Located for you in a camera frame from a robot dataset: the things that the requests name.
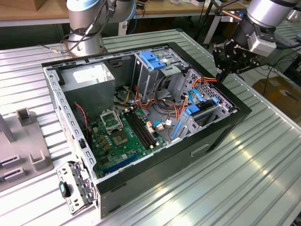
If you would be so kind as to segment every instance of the green circuit board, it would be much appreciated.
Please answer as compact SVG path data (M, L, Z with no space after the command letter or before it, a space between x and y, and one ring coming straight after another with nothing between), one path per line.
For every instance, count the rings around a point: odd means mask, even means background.
M135 114L147 129L147 118L142 110L136 109ZM89 123L92 130L92 153L97 162L94 166L94 171L99 178L105 176L108 170L114 167L116 169L111 172L118 170L120 168L119 164L122 165L121 167L124 167L166 145L164 139L156 133L155 136L151 135L151 137L157 142L157 145L154 145L153 148L146 149L123 113L119 113L119 117L123 124L123 130L116 130L111 134L107 133L101 118ZM108 116L105 118L105 123L111 126L116 124L116 121L114 117Z

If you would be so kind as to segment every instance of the blue cable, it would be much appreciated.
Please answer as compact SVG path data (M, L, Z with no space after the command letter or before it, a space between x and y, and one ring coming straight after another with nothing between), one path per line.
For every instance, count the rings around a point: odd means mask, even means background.
M136 11L135 11L135 26L134 26L134 28L132 29L132 31L130 32L130 34L132 34L134 31L135 31L135 29L136 29L136 26L137 26L137 14L136 14Z
M194 105L194 102L193 102L193 99L192 99L192 96L191 96L191 92L194 92L196 94L199 101L206 102L206 99L204 99L196 89L191 89L191 90L188 91L188 98L192 102L193 105Z
M160 123L162 123L162 122L161 122L161 121L157 121L157 122L154 123L153 126L156 127L156 126L158 126Z

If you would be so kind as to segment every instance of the motherboard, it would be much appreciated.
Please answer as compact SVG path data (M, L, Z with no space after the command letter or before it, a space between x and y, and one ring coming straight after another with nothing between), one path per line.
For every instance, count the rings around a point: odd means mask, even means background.
M142 110L136 108L121 113L108 111L89 123L97 161L94 171L99 178L166 145L157 132L149 132L147 121Z

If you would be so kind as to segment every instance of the blue pcie slot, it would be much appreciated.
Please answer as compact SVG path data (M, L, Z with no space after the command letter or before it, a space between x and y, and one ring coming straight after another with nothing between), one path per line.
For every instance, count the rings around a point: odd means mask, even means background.
M127 165L128 163L134 161L134 160L136 159L136 157L137 157L138 154L139 154L139 153L136 153L136 154L134 154L133 156L131 156L131 157L125 159L124 161L122 161L122 162L120 162L120 163L117 163L116 165L111 166L111 167L105 169L105 170L103 171L103 173L104 173L104 174L106 174L106 173L111 173L112 171L115 171L115 170L117 170L117 169L119 169L119 168L121 168L121 167Z

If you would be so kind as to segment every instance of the table surface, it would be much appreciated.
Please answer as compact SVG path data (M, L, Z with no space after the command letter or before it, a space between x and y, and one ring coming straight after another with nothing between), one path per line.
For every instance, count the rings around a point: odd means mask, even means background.
M235 8L243 7L237 3L226 7L226 9ZM202 7L197 7L191 3L175 5L169 0L164 0L163 2L148 1L145 3L145 14L200 13L201 10ZM140 9L137 9L136 12L137 14L142 14ZM0 6L0 21L62 18L69 18L65 0L47 0L38 11Z
M210 73L213 58L176 30L105 38L110 51L176 42ZM60 44L50 45L63 49ZM34 111L55 168L0 193L9 225L289 225L301 211L301 128L235 75L224 85L251 109L222 144L100 220L94 206L71 216L55 170L72 160L41 63L69 56L30 47L0 51L0 113Z

